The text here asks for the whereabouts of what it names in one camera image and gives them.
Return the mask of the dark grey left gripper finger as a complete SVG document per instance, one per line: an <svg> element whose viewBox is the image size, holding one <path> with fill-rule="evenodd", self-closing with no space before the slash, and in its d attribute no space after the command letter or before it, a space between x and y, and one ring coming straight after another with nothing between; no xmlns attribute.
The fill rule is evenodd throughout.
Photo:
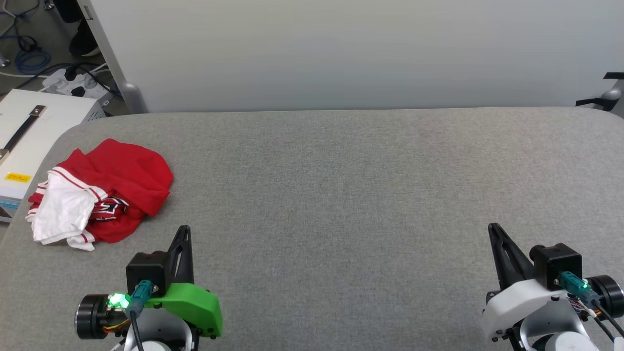
<svg viewBox="0 0 624 351"><path fill-rule="evenodd" d="M192 236L189 225L181 225L167 251L166 285L195 282Z"/></svg>

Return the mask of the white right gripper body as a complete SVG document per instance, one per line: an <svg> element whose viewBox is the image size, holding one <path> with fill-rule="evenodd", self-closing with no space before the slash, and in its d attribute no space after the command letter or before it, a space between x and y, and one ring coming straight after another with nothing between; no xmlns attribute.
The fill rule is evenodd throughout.
<svg viewBox="0 0 624 351"><path fill-rule="evenodd" d="M564 290L549 291L537 280L517 282L493 296L482 313L485 338L502 334L521 324L519 339L562 332L583 333L583 323Z"/></svg>

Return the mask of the white equipment box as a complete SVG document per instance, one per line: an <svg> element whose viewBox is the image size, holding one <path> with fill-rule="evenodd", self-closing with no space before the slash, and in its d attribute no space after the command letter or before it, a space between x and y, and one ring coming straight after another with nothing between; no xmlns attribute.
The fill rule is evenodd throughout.
<svg viewBox="0 0 624 351"><path fill-rule="evenodd" d="M37 105L47 106L44 113L22 137L9 158L0 166L0 223L9 223L27 189L56 140L81 123L104 118L100 103L93 98L37 93L14 89L0 98L0 148L28 118ZM7 173L28 174L31 182L5 180Z"/></svg>

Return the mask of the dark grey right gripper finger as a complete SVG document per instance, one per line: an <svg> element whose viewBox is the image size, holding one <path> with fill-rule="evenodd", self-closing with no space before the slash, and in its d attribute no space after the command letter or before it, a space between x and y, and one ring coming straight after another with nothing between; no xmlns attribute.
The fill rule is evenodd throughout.
<svg viewBox="0 0 624 351"><path fill-rule="evenodd" d="M501 289L534 278L534 267L499 223L488 225L488 235Z"/></svg>

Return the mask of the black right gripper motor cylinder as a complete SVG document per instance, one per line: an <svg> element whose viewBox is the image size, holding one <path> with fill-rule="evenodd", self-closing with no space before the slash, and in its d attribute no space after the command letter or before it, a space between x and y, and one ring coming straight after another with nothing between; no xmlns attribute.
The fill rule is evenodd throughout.
<svg viewBox="0 0 624 351"><path fill-rule="evenodd" d="M609 275L587 277L590 287L600 297L600 305L613 318L624 317L624 290Z"/></svg>

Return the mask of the white power strip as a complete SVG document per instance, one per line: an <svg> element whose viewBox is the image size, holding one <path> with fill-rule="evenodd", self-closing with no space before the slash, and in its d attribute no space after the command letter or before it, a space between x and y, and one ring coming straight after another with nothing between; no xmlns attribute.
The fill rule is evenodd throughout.
<svg viewBox="0 0 624 351"><path fill-rule="evenodd" d="M96 82L88 73L76 73L65 68L58 69L42 82L42 93L61 94L79 98L93 98L105 106L114 95L107 86Z"/></svg>

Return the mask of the black shoe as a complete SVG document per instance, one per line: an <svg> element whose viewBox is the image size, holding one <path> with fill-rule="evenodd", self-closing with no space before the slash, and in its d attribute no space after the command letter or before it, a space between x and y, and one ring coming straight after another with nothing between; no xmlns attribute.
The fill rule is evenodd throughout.
<svg viewBox="0 0 624 351"><path fill-rule="evenodd" d="M70 42L69 53L76 57L94 57L101 53L86 20L81 21L78 25L78 31Z"/></svg>

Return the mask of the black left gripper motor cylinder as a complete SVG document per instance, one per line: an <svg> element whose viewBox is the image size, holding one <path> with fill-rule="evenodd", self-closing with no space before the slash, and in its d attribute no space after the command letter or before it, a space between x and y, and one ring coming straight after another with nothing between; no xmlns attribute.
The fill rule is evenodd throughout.
<svg viewBox="0 0 624 351"><path fill-rule="evenodd" d="M126 316L125 295L89 294L78 305L75 330L82 340L101 340L109 335L124 337L131 325Z"/></svg>

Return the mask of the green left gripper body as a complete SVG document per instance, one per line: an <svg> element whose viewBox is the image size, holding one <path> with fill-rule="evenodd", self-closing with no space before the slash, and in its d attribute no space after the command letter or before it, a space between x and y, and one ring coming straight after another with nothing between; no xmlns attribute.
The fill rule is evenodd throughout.
<svg viewBox="0 0 624 351"><path fill-rule="evenodd" d="M144 306L163 308L201 329L202 337L217 338L223 332L223 316L217 296L197 285L173 283L163 297L152 297Z"/></svg>

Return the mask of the red white basketball jersey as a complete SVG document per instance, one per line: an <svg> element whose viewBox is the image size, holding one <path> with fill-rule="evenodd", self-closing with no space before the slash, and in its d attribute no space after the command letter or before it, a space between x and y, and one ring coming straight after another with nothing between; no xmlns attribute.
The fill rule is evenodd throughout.
<svg viewBox="0 0 624 351"><path fill-rule="evenodd" d="M160 154L108 138L51 168L28 198L25 220L37 243L65 242L91 252L96 243L120 242L155 217L173 179Z"/></svg>

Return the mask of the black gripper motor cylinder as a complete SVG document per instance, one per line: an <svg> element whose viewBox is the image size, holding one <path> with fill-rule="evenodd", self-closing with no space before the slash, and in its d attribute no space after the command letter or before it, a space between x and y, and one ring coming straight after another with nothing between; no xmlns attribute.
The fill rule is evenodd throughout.
<svg viewBox="0 0 624 351"><path fill-rule="evenodd" d="M89 294L78 305L75 330L82 340L101 340L109 335L124 337L131 325L126 316L125 295Z"/></svg>
<svg viewBox="0 0 624 351"><path fill-rule="evenodd" d="M624 290L609 275L587 277L590 287L600 297L600 305L613 318L624 317Z"/></svg>

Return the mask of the grey partition foot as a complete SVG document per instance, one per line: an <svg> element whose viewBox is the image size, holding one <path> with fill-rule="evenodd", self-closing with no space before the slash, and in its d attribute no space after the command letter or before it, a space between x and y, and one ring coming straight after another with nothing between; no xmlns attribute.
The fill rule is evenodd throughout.
<svg viewBox="0 0 624 351"><path fill-rule="evenodd" d="M608 72L604 74L604 80L623 80L624 72ZM604 91L600 97L586 98L577 100L575 107L587 107L590 106L593 109L599 109L610 113L613 111L617 103L622 99L624 93L619 87L612 87L611 89Z"/></svg>
<svg viewBox="0 0 624 351"><path fill-rule="evenodd" d="M143 101L142 93L138 86L131 82L123 82L118 85L119 91L131 114L148 113L148 109Z"/></svg>

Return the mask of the white partition panel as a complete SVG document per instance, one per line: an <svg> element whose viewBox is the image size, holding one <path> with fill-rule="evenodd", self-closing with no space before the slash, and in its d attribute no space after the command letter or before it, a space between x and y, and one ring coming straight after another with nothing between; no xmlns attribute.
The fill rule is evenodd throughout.
<svg viewBox="0 0 624 351"><path fill-rule="evenodd" d="M624 0L78 0L148 113L573 106Z"/></svg>

